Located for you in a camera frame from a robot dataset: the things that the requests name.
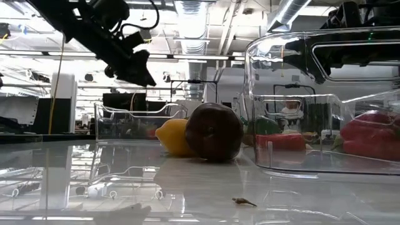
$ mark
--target green vegetable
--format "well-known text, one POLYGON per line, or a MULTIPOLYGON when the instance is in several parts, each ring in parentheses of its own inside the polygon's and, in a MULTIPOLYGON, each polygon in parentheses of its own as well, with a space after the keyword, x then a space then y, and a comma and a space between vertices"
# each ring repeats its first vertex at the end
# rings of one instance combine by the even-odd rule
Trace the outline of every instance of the green vegetable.
POLYGON ((332 144, 331 150, 332 151, 336 150, 339 153, 344 153, 344 151, 343 151, 343 143, 344 143, 344 140, 340 136, 340 134, 336 135, 335 140, 334 140, 334 142, 332 144))
MULTIPOLYGON (((247 127, 247 133, 252 134, 254 132, 254 123, 249 122, 247 127)), ((277 122, 266 117, 259 117, 256 119, 256 134, 267 135, 267 134, 280 134, 282 131, 279 128, 277 122)))
POLYGON ((247 126, 249 124, 249 122, 244 119, 242 116, 240 117, 240 120, 242 121, 243 125, 247 126))

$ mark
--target fluorescent light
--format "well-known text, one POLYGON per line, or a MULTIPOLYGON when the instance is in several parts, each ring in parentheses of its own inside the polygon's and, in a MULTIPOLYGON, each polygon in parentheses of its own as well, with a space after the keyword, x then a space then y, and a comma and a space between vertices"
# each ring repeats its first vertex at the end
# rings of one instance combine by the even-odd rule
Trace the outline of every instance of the fluorescent light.
POLYGON ((144 222, 160 222, 160 218, 146 218, 144 219, 144 222))
MULTIPOLYGON (((49 52, 50 56, 60 56, 61 52, 49 52)), ((96 56, 93 52, 63 52, 63 56, 76 56, 76 57, 94 57, 96 56)))
POLYGON ((242 56, 235 57, 235 61, 244 61, 244 57, 242 57, 242 56))
MULTIPOLYGON (((151 4, 149 1, 126 1, 128 4, 151 4)), ((161 2, 155 2, 155 5, 161 5, 161 2)))
POLYGON ((166 59, 167 55, 162 54, 150 54, 149 59, 166 59))
POLYGON ((143 172, 156 172, 154 168, 143 168, 143 172))
POLYGON ((174 55, 175 59, 228 60, 227 56, 174 55))
POLYGON ((299 12, 300 16, 328 16, 328 14, 335 10, 333 6, 306 6, 299 12))
POLYGON ((0 220, 23 220, 24 216, 0 216, 0 220))
POLYGON ((81 16, 78 9, 73 9, 75 16, 81 16))
POLYGON ((197 59, 181 59, 180 63, 207 63, 207 60, 197 60, 197 59))
MULTIPOLYGON (((35 216, 32 220, 46 220, 45 216, 35 216)), ((92 221, 93 217, 64 217, 64 216, 48 216, 47 220, 60 221, 92 221)))
POLYGON ((190 223, 190 222, 200 222, 197 219, 190 219, 190 218, 176 218, 176 219, 168 219, 168 222, 182 222, 182 223, 190 223))
POLYGON ((209 43, 210 40, 209 39, 198 39, 198 38, 181 38, 181 37, 174 37, 172 40, 176 41, 181 41, 181 42, 205 42, 205 43, 209 43))
POLYGON ((39 51, 0 50, 0 54, 41 56, 42 52, 39 52, 39 51))

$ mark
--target clear plastic bin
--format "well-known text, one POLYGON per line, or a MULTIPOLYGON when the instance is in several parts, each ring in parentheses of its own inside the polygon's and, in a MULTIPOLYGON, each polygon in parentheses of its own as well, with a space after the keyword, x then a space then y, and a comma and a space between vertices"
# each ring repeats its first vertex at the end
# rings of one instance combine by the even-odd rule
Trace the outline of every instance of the clear plastic bin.
POLYGON ((399 31, 321 30, 254 41, 243 99, 255 163, 289 173, 400 175, 400 43, 390 39, 399 31))
POLYGON ((156 140, 156 129, 168 119, 184 119, 188 109, 169 103, 159 111, 127 111, 95 104, 97 141, 156 140))

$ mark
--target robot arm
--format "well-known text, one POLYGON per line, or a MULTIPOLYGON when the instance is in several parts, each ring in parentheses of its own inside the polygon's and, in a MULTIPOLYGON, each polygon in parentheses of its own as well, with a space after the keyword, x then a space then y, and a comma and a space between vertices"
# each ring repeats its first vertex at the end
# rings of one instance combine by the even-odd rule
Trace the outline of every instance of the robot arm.
MULTIPOLYGON (((96 54, 96 58, 107 63, 106 76, 116 75, 117 79, 140 86, 156 85, 146 67, 149 53, 145 50, 133 52, 134 47, 144 43, 141 35, 136 32, 124 37, 120 30, 122 21, 129 17, 129 6, 123 0, 27 1, 65 35, 66 43, 75 38, 96 54)), ((157 7, 153 6, 159 16, 157 7)))

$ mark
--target yellow fruit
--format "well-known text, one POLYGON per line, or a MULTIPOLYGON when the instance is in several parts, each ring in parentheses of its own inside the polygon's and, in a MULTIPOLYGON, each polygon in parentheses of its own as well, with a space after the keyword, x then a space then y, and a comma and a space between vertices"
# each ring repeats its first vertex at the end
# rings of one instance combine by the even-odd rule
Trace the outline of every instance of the yellow fruit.
POLYGON ((170 119, 156 130, 156 137, 173 156, 195 156, 195 153, 189 149, 185 140, 187 122, 185 119, 170 119))

